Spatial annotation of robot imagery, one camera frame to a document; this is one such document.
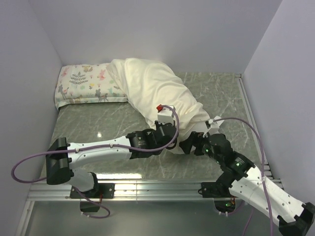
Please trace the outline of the cream satin pillowcase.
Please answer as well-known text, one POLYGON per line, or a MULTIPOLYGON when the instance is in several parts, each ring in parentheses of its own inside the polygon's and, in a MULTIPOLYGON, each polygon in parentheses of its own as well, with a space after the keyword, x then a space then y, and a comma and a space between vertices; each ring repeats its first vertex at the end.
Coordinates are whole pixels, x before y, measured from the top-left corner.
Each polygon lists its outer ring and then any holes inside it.
POLYGON ((107 70, 129 104, 144 117, 149 129, 156 127, 158 105, 173 112, 178 137, 175 146, 168 146, 172 153, 184 154, 179 142, 193 131, 206 131, 209 114, 166 64, 146 59, 114 59, 107 70))

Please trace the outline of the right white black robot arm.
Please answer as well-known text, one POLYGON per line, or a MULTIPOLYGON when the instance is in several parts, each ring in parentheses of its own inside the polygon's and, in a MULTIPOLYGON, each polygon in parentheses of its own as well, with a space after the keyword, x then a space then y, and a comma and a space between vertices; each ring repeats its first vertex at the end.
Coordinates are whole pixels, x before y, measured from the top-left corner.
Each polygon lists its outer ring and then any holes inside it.
POLYGON ((315 206, 285 192, 261 173, 252 161, 234 151, 224 134, 192 132, 179 144, 185 154, 206 155, 223 173, 217 179, 221 196, 232 195, 268 216, 283 236, 304 236, 315 221, 315 206))

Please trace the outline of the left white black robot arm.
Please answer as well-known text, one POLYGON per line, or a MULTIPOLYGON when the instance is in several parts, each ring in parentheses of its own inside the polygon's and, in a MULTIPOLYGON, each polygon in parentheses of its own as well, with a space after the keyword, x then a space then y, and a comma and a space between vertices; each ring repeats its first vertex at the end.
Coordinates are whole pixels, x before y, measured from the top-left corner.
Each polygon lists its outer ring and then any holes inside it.
POLYGON ((69 143, 58 138, 46 155, 48 185, 68 183, 88 198, 99 192, 96 174, 82 166, 99 161, 130 160, 159 155, 168 146, 175 146, 178 129, 172 123, 155 122, 155 129, 134 131, 125 136, 94 143, 69 143))

